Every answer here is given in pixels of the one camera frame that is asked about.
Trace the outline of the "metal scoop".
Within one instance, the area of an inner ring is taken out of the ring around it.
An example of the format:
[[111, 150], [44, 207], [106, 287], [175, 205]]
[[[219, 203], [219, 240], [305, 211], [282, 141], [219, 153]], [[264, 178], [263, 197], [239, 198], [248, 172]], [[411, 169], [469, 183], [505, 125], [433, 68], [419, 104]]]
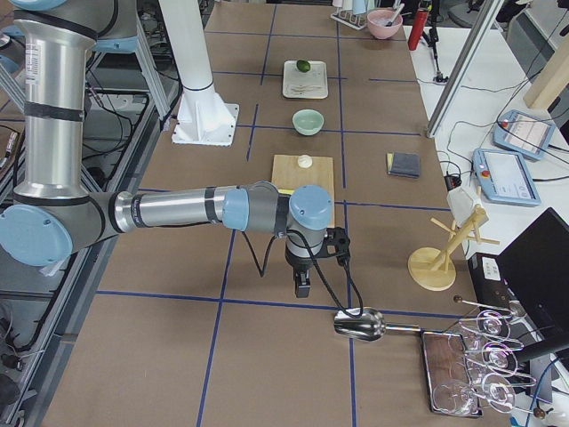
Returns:
[[418, 334], [421, 331], [418, 325], [389, 323], [372, 307], [340, 310], [333, 318], [333, 326], [336, 333], [365, 342], [377, 341], [387, 333]]

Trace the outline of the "wooden mug tree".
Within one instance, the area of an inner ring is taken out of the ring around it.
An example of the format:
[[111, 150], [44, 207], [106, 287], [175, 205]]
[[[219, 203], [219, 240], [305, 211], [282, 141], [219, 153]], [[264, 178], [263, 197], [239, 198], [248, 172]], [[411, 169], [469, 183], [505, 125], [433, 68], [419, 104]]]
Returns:
[[498, 245], [499, 240], [483, 238], [480, 227], [488, 222], [486, 210], [481, 204], [475, 204], [471, 214], [459, 226], [456, 220], [447, 227], [438, 219], [430, 220], [449, 235], [443, 249], [422, 247], [415, 250], [408, 258], [407, 269], [412, 279], [421, 287], [430, 291], [444, 291], [450, 288], [456, 279], [456, 269], [451, 261], [452, 253], [463, 241], [475, 241], [478, 244]]

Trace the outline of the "blue teach pendant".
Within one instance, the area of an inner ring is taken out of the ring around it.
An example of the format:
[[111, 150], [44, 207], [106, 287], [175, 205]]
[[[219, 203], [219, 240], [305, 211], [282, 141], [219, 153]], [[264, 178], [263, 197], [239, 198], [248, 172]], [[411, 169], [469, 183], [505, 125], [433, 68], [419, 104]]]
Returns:
[[526, 159], [538, 161], [544, 157], [555, 129], [550, 120], [512, 109], [497, 119], [493, 129], [493, 144], [516, 151]]
[[498, 204], [538, 206], [541, 198], [520, 153], [498, 149], [475, 149], [475, 176], [485, 197]]

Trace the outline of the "wooden cutting board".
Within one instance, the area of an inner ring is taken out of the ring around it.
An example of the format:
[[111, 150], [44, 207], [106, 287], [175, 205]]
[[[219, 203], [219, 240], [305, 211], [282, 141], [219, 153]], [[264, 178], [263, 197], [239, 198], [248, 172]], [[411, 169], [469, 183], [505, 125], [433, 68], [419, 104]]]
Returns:
[[274, 155], [271, 182], [280, 192], [292, 195], [299, 187], [317, 185], [325, 189], [334, 201], [333, 159], [315, 157], [308, 169], [299, 168], [297, 155]]

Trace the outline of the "black monitor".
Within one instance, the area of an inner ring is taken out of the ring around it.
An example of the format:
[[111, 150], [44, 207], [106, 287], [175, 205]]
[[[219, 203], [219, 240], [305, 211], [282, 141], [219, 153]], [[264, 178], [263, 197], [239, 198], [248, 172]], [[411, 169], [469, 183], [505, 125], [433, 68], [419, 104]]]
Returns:
[[518, 360], [568, 355], [568, 224], [551, 207], [497, 258], [500, 274], [544, 339], [526, 346]]

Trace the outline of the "red cylinder bottle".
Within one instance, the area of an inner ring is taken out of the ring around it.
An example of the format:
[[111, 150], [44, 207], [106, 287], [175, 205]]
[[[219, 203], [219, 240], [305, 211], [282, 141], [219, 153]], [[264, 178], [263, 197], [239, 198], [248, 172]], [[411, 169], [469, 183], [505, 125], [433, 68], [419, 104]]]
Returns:
[[415, 51], [423, 34], [429, 11], [427, 9], [419, 9], [414, 16], [411, 33], [408, 37], [408, 48]]

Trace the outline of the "aluminium frame post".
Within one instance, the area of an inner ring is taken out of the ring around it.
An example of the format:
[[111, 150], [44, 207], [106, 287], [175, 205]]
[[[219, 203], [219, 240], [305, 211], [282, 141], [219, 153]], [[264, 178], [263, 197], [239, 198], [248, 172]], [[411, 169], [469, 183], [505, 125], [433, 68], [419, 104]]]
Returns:
[[461, 49], [458, 59], [455, 62], [445, 89], [429, 120], [429, 124], [426, 128], [426, 136], [428, 138], [434, 138], [436, 136], [445, 117], [450, 112], [454, 99], [461, 89], [462, 81], [469, 70], [470, 63], [473, 61], [477, 49], [482, 44], [486, 33], [491, 29], [502, 5], [502, 0], [484, 2], [465, 44]]

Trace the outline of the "dark wooden tray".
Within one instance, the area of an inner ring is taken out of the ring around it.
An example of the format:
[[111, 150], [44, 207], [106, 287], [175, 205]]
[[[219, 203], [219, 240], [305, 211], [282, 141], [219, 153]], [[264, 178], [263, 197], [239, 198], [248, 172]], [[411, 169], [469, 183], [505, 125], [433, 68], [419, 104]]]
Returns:
[[464, 340], [458, 333], [421, 333], [421, 355], [432, 413], [472, 419], [483, 416], [477, 398], [470, 407], [464, 407], [462, 398], [452, 397], [448, 389], [453, 383], [470, 384], [465, 350]]

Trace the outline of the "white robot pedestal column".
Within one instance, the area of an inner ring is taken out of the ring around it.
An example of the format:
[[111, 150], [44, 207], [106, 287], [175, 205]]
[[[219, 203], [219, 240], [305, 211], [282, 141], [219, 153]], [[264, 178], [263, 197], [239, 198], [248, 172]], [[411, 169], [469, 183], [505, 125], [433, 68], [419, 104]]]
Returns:
[[198, 2], [164, 0], [159, 4], [182, 85], [172, 141], [228, 147], [239, 106], [225, 103], [215, 89]]

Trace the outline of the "white bear tray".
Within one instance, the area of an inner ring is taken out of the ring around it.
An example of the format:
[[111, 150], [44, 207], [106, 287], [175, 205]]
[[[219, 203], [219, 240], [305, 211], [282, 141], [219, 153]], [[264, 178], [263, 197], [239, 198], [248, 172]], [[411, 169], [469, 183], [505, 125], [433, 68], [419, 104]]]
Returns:
[[328, 96], [327, 68], [320, 60], [309, 60], [310, 70], [298, 70], [296, 60], [287, 60], [283, 69], [282, 94], [289, 99], [322, 100]]

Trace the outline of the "blue teach pendant far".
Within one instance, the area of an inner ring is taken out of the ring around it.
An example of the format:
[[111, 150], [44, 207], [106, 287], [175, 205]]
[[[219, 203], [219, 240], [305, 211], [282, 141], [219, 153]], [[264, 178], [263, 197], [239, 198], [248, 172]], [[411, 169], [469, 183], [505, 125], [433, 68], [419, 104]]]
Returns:
[[497, 119], [493, 129], [493, 144], [516, 151], [526, 159], [538, 161], [544, 157], [555, 129], [550, 120], [512, 109]]

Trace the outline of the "blue teach pendant near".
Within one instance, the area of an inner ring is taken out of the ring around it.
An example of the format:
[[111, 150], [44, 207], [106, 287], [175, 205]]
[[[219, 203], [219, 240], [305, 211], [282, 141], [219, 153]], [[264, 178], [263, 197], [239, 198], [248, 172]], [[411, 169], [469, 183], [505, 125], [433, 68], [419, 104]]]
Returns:
[[520, 153], [498, 149], [475, 149], [475, 176], [485, 197], [498, 204], [538, 206], [541, 198]]

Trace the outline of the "green ceramic bowl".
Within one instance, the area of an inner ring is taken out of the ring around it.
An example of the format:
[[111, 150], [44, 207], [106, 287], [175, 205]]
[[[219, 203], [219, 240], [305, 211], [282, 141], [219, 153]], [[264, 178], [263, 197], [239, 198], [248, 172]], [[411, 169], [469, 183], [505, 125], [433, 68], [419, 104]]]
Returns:
[[301, 135], [312, 136], [321, 131], [324, 126], [324, 116], [313, 109], [302, 109], [293, 114], [294, 129]]

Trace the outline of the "green lime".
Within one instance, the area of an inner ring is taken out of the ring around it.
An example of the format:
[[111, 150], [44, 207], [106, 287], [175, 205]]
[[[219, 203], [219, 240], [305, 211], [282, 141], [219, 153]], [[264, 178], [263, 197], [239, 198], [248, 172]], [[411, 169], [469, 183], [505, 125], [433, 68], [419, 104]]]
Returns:
[[301, 73], [308, 73], [311, 70], [311, 65], [307, 60], [297, 60], [295, 66]]

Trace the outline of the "clear wine glass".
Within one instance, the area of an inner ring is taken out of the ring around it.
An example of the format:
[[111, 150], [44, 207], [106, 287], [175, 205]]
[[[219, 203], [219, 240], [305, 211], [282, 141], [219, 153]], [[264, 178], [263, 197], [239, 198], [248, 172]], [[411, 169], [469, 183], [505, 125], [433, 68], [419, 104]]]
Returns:
[[505, 341], [510, 338], [509, 322], [494, 310], [483, 310], [474, 318], [463, 318], [459, 325], [464, 331], [486, 339]]
[[460, 417], [477, 415], [485, 408], [507, 414], [516, 403], [513, 387], [497, 374], [484, 376], [479, 384], [451, 380], [438, 385], [431, 398], [437, 412]]
[[467, 350], [465, 359], [497, 375], [513, 376], [518, 369], [514, 351], [500, 342], [488, 342], [478, 350]]

